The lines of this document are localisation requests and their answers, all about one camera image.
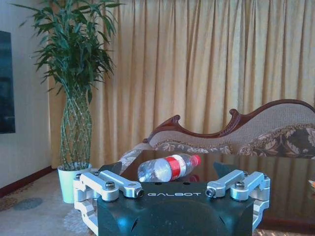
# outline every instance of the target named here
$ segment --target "white wall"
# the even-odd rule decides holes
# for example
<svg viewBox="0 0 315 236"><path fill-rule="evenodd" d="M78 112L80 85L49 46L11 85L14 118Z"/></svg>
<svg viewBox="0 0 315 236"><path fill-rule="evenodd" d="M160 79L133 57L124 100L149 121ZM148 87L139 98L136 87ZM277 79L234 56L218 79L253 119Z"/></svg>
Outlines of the white wall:
<svg viewBox="0 0 315 236"><path fill-rule="evenodd" d="M50 166L49 107L47 84L40 85L40 72L35 71L33 51L39 38L31 38L31 10L11 6L8 2L36 6L38 0L0 0L0 30L11 33L14 134L0 134L0 188Z"/></svg>

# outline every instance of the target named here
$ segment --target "black screen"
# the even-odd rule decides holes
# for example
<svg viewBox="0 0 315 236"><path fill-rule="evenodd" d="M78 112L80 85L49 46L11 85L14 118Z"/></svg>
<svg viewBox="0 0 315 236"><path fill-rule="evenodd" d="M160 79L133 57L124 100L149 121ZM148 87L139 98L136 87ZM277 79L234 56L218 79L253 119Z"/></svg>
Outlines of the black screen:
<svg viewBox="0 0 315 236"><path fill-rule="evenodd" d="M0 133L15 133L11 34L0 31Z"/></svg>

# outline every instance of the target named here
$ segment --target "bolt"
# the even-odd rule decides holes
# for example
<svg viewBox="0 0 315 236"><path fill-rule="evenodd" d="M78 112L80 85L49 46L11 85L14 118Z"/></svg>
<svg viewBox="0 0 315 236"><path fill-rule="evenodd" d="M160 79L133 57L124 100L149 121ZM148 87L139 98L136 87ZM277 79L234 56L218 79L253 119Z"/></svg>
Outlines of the bolt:
<svg viewBox="0 0 315 236"><path fill-rule="evenodd" d="M137 198L141 198L144 196L144 190L143 189L137 189L135 194L136 194Z"/></svg>
<svg viewBox="0 0 315 236"><path fill-rule="evenodd" d="M235 187L236 188L244 188L245 183L243 181L237 181L237 182L235 182Z"/></svg>
<svg viewBox="0 0 315 236"><path fill-rule="evenodd" d="M115 188L115 183L113 181L107 181L105 183L105 189L106 190L112 190Z"/></svg>
<svg viewBox="0 0 315 236"><path fill-rule="evenodd" d="M209 188L206 190L206 195L209 197L209 198L213 198L215 195L216 195L216 192L213 188Z"/></svg>

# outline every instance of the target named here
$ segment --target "curtain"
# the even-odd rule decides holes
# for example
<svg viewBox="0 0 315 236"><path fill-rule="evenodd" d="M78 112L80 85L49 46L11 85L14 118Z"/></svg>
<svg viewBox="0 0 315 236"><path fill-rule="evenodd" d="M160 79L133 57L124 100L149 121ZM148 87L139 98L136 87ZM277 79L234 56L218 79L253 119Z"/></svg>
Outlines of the curtain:
<svg viewBox="0 0 315 236"><path fill-rule="evenodd" d="M315 105L315 1L121 0L113 13L114 75L91 104L91 163L117 161L173 115L199 133L221 130L284 98ZM50 95L53 167L63 98Z"/></svg>

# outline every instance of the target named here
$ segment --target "carpet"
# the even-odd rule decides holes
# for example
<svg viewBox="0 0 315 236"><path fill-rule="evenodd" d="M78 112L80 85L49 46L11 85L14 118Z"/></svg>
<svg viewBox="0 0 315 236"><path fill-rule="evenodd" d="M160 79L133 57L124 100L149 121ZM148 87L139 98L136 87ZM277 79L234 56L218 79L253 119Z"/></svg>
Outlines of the carpet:
<svg viewBox="0 0 315 236"><path fill-rule="evenodd" d="M73 204L62 201L54 171L0 199L1 236L90 236Z"/></svg>

